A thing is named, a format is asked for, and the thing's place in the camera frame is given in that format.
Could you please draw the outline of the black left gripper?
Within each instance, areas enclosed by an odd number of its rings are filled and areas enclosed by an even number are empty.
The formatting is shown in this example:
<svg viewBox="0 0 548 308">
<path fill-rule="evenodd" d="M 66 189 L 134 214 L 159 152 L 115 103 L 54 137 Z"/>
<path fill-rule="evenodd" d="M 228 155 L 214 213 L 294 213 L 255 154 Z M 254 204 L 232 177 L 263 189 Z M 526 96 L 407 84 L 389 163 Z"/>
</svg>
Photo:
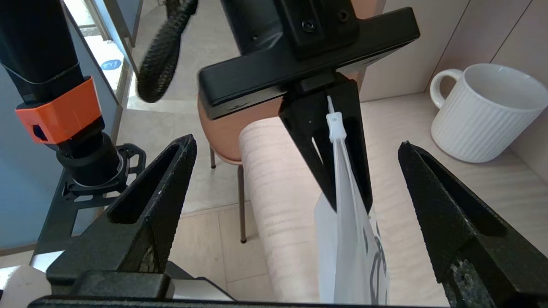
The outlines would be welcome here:
<svg viewBox="0 0 548 308">
<path fill-rule="evenodd" d="M 366 210 L 372 188 L 357 83 L 304 80 L 370 65 L 417 40 L 413 12 L 360 19 L 350 0 L 223 0 L 239 56 L 202 68 L 200 101 L 216 120 L 284 94 L 279 117 L 333 210 L 337 210 L 327 95 L 341 112 L 345 144 Z"/>
</svg>

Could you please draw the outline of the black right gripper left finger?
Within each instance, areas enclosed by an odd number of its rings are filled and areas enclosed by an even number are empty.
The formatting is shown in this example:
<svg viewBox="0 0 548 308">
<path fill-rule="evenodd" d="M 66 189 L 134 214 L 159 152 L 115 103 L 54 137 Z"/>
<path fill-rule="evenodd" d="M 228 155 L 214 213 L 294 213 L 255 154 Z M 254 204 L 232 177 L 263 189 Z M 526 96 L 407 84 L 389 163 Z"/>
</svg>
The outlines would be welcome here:
<svg viewBox="0 0 548 308">
<path fill-rule="evenodd" d="M 46 275 L 79 276 L 90 270 L 162 272 L 196 158 L 192 134 L 173 140 L 53 261 Z"/>
</svg>

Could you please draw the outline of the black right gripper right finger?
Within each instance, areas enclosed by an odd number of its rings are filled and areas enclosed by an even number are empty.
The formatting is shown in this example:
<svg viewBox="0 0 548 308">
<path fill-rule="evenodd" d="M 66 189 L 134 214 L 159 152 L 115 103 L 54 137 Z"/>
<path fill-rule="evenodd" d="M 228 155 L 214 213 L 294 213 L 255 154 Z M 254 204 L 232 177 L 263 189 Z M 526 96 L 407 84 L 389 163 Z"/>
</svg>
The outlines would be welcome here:
<svg viewBox="0 0 548 308">
<path fill-rule="evenodd" d="M 399 164 L 450 307 L 547 307 L 542 252 L 426 150 L 401 143 Z"/>
</svg>

